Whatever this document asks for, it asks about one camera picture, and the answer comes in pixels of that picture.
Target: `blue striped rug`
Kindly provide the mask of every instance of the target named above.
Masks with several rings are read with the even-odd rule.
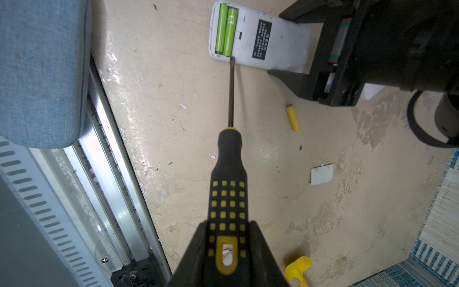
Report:
[[[448,287],[459,283],[459,149],[451,153],[410,257]]]

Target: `screw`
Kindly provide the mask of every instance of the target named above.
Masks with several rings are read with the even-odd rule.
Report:
[[[133,271],[129,272],[129,279],[134,281],[136,278],[137,278],[137,271],[133,270]]]

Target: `yellow battery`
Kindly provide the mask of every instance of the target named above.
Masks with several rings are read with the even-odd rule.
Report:
[[[300,131],[301,130],[300,123],[298,122],[297,113],[295,112],[295,108],[293,107],[292,104],[287,105],[286,108],[287,108],[288,117],[290,118],[291,128],[295,132]]]

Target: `green battery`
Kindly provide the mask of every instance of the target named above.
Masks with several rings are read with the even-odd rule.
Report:
[[[223,55],[231,57],[233,51],[234,34],[236,32],[237,14],[236,8],[228,8],[228,19],[226,20],[225,44],[223,46]]]
[[[215,52],[223,53],[225,44],[226,18],[228,17],[228,5],[220,4],[220,14],[218,15],[217,43],[215,43]]]

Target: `blue cushion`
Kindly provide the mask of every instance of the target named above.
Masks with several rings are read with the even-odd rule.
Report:
[[[0,135],[62,148],[83,130],[90,0],[0,1]]]

